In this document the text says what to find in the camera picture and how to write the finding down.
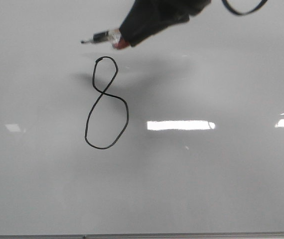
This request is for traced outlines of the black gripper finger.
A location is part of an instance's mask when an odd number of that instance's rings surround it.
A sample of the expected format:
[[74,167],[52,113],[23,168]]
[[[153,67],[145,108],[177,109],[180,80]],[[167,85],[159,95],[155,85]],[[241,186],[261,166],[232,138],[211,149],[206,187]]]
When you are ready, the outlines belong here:
[[134,47],[170,26],[187,23],[210,3],[209,0],[136,0],[119,30],[124,41]]

